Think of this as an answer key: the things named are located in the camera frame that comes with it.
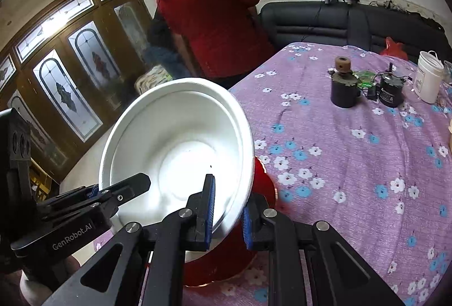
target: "red bowl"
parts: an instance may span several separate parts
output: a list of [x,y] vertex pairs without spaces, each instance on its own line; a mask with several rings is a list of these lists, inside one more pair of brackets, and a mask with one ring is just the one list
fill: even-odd
[[[276,188],[267,175],[264,164],[257,157],[255,157],[255,174],[251,191],[265,196],[270,208],[275,206]],[[185,263],[184,285],[199,287],[232,278],[246,270],[255,255],[255,251],[246,249],[240,222],[212,251]]]

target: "bowl rim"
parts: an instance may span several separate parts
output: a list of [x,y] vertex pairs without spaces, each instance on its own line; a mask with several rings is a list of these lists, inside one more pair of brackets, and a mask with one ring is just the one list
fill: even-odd
[[[232,123],[236,124],[236,131],[239,133],[238,138],[241,139],[241,142],[239,141],[239,148],[241,148],[242,169],[240,172],[239,183],[235,193],[232,193],[231,195],[230,202],[226,207],[225,212],[217,223],[214,223],[212,229],[212,237],[215,239],[222,239],[229,234],[234,225],[238,222],[251,192],[255,164],[254,140],[248,119],[237,99],[229,91],[209,80],[202,78],[173,80],[151,88],[133,101],[114,124],[103,149],[99,168],[99,190],[104,190],[110,186],[111,167],[116,147],[127,126],[135,116],[149,104],[164,95],[183,91],[200,92],[214,98],[227,110],[230,117],[234,120]],[[121,223],[118,214],[115,214],[111,220],[116,231],[119,231],[122,226],[126,225],[126,223]]]

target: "white flower print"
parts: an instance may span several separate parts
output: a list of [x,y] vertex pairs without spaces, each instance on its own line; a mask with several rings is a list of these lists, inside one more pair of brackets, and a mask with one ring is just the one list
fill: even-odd
[[266,165],[267,163],[270,163],[270,157],[268,157],[268,156],[259,156],[259,159],[262,161],[262,163],[264,165]]
[[417,186],[410,186],[410,188],[408,189],[408,194],[413,199],[417,199],[419,197],[419,189],[418,189],[418,187]]
[[300,176],[302,179],[310,179],[312,177],[312,172],[310,172],[309,169],[300,169],[298,176]]
[[383,115],[385,113],[381,108],[378,107],[374,108],[372,112],[376,115]]
[[325,180],[315,177],[310,181],[310,184],[313,189],[320,189],[325,186]]
[[289,161],[286,159],[286,157],[276,157],[273,161],[273,164],[275,168],[279,169],[280,171],[284,171],[285,169],[289,168]]
[[322,149],[318,147],[309,148],[309,153],[313,156],[320,156],[322,154]]
[[225,296],[235,296],[236,295],[236,287],[230,283],[223,283],[220,285],[221,293]]
[[265,140],[255,140],[255,149],[264,149],[266,146]]
[[405,190],[405,181],[399,177],[394,181],[391,181],[391,190],[396,194],[401,193]]
[[425,288],[421,291],[421,293],[419,294],[419,302],[424,302],[427,297],[429,296],[429,289]]
[[447,149],[445,146],[440,146],[438,148],[438,153],[443,157],[446,157],[449,154],[449,149]]
[[358,139],[363,139],[366,135],[366,132],[361,129],[354,129],[352,130],[352,135]]
[[278,175],[278,182],[283,185],[293,185],[297,181],[297,178],[294,174],[290,174],[288,172],[284,172],[281,175]]
[[418,282],[418,289],[423,289],[423,287],[425,286],[425,282],[427,280],[425,278],[421,278]]
[[391,261],[391,264],[388,269],[388,274],[392,274],[397,270],[397,263],[395,261]]
[[403,212],[405,211],[405,204],[403,204],[403,202],[399,202],[395,207],[394,207],[395,211],[397,212],[397,214],[403,214]]
[[439,278],[440,278],[439,273],[433,277],[432,281],[430,282],[430,288],[435,288],[437,286]]
[[300,96],[299,94],[297,94],[297,93],[291,93],[291,94],[289,95],[289,97],[290,97],[291,99],[293,99],[294,101],[298,101],[299,99],[301,99],[301,96]]
[[429,251],[427,251],[427,258],[429,258],[429,260],[432,260],[434,257],[435,257],[435,248],[431,247]]
[[251,268],[245,271],[245,279],[248,281],[250,286],[261,286],[262,283],[267,280],[267,277],[264,275],[263,270]]
[[408,294],[412,295],[414,291],[416,291],[416,282],[411,282],[410,285],[408,285]]
[[347,199],[347,196],[345,195],[345,193],[343,191],[336,191],[336,193],[333,196],[333,199],[340,203],[345,202],[345,199]]

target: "red jacket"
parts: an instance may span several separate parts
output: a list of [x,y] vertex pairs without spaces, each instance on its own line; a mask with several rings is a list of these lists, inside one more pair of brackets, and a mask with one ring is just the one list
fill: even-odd
[[248,8],[259,0],[157,0],[171,30],[185,36],[207,77],[254,70],[274,54]]

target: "blue gripper pad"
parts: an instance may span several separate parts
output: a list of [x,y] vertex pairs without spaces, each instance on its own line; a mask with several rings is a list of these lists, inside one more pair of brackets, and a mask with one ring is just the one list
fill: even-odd
[[243,240],[245,241],[246,248],[251,250],[253,246],[253,238],[251,234],[251,219],[249,218],[248,207],[243,210],[242,217],[242,227],[243,227]]

